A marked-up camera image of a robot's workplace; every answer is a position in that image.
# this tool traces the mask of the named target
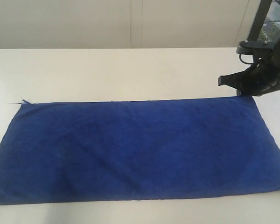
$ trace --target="white table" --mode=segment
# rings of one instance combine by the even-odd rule
[[[246,68],[234,48],[0,50],[0,141],[22,98],[122,101],[235,95],[220,75]],[[255,98],[280,147],[280,92]],[[0,206],[0,224],[280,224],[280,191],[192,200]]]

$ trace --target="blue towel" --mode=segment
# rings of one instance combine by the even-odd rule
[[[0,204],[276,190],[280,150],[252,97],[26,102],[0,144]]]

